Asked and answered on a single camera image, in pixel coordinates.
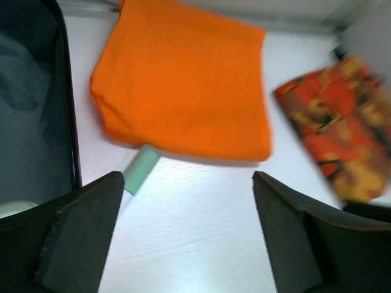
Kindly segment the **pink hard-shell suitcase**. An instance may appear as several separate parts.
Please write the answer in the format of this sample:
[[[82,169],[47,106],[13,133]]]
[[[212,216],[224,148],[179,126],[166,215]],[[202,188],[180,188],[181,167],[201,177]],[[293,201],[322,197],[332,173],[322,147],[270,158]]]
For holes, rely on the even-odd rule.
[[[80,187],[63,13],[56,1],[2,1],[1,217]]]

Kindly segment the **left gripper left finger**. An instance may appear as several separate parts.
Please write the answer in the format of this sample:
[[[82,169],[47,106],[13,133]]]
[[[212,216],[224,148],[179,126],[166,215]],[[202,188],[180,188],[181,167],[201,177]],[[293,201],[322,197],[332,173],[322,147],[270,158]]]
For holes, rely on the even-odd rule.
[[[97,292],[123,195],[110,172],[1,219],[1,292]]]

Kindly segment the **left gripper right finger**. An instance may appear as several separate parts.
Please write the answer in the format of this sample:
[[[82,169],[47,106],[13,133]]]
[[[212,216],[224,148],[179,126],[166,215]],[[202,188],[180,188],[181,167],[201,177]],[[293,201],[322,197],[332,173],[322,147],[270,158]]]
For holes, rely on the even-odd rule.
[[[252,179],[278,292],[390,291],[390,208],[337,209],[265,172]]]

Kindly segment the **orange camouflage garment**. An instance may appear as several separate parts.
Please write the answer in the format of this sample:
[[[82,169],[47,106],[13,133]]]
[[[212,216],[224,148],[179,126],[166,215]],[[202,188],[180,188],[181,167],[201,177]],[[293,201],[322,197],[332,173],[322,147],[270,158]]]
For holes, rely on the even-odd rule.
[[[336,196],[367,203],[390,180],[390,101],[359,58],[292,79],[274,91],[288,122]]]

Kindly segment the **orange cloth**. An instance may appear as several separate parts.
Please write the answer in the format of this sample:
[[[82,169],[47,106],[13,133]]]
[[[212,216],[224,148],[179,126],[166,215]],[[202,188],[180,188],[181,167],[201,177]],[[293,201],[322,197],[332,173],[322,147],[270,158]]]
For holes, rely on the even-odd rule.
[[[89,82],[105,133],[188,156],[267,160],[265,35],[175,1],[121,1]]]

